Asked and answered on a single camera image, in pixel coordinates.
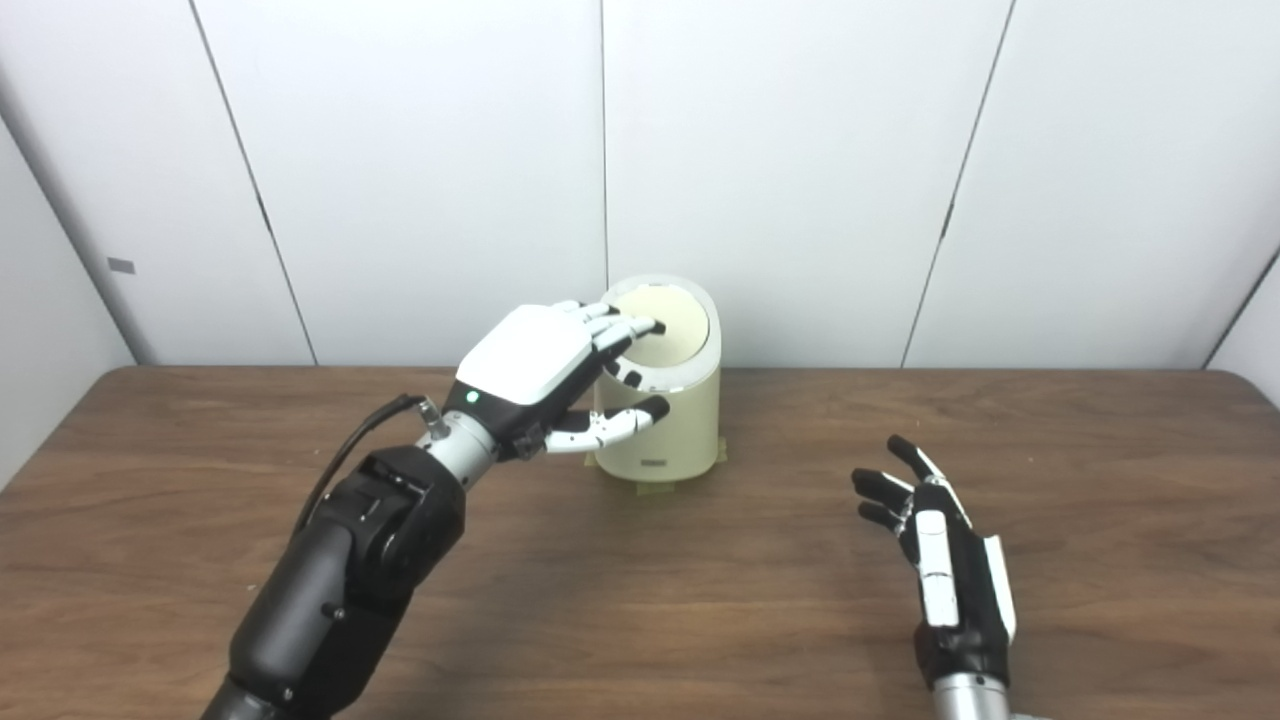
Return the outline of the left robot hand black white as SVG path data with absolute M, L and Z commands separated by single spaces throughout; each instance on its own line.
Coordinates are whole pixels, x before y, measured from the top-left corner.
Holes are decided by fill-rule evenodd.
M 653 318 L 604 302 L 521 305 L 463 357 L 445 416 L 480 430 L 495 462 L 617 445 L 662 421 L 669 402 L 653 395 L 605 411 L 573 405 L 603 375 L 620 372 L 636 341 L 664 331 Z

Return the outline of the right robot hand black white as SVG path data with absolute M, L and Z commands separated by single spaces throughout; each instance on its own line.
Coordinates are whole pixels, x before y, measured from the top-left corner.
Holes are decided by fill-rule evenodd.
M 1011 684 L 1018 616 L 998 536 L 980 536 L 940 466 L 902 436 L 888 451 L 915 477 L 856 468 L 859 515 L 890 530 L 916 574 L 922 620 L 913 643 L 929 688 L 956 675 Z

